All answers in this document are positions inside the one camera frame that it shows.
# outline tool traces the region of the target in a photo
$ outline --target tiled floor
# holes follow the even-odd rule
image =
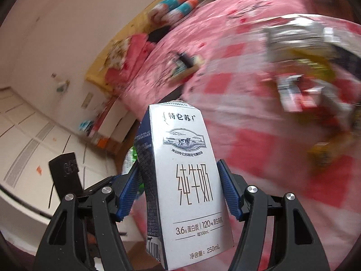
[[[0,91],[0,185],[3,188],[31,207],[52,215],[59,198],[55,189],[52,191],[48,162],[68,152],[75,152],[84,188],[117,173],[114,160],[104,151],[52,123],[11,90]]]

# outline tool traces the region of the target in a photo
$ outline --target red and white tablecloth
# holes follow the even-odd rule
[[[302,15],[330,27],[347,30],[356,40],[361,26],[349,21]],[[214,45],[210,60],[187,82],[183,99],[201,110],[216,159],[225,159],[233,173],[264,192],[283,196],[293,192],[301,201],[334,269],[348,254],[361,233],[361,141],[318,176],[310,175],[307,150],[324,139],[316,124],[300,125],[282,112],[278,99],[260,82],[269,68],[265,36],[252,32],[275,21],[244,23],[234,19]],[[361,84],[334,66],[340,87],[350,101],[361,95]],[[146,229],[145,197],[133,209],[138,226]],[[237,245],[243,223],[231,218]],[[269,218],[260,270],[267,267],[271,247]],[[235,248],[184,270],[227,270]]]

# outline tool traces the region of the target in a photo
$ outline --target metal screw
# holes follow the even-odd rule
[[[293,193],[287,193],[286,198],[289,199],[290,201],[293,201],[296,197]]]
[[[111,192],[111,187],[110,186],[105,186],[102,188],[102,193],[104,194],[108,194]]]
[[[258,188],[255,187],[254,185],[250,185],[250,186],[248,186],[247,190],[248,190],[250,193],[253,193],[253,194],[254,194],[254,193],[257,193]]]
[[[72,199],[74,199],[74,195],[73,195],[73,194],[67,194],[67,195],[65,196],[65,200],[66,200],[66,201],[71,201]]]

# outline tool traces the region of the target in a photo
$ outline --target milk carton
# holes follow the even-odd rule
[[[147,251],[166,270],[234,246],[201,112],[181,101],[150,105],[134,141],[147,210]]]

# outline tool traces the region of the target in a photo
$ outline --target yellow headboard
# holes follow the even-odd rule
[[[163,0],[155,0],[149,6],[147,6],[141,13],[139,13],[130,23],[122,28],[111,41],[105,46],[105,48],[99,53],[93,64],[85,74],[85,79],[95,84],[104,92],[111,92],[112,86],[105,82],[105,74],[107,68],[104,67],[104,62],[108,56],[114,41],[126,39],[127,37],[134,35],[135,33],[147,33],[149,34],[156,27],[152,26],[148,21],[148,12],[159,2]]]

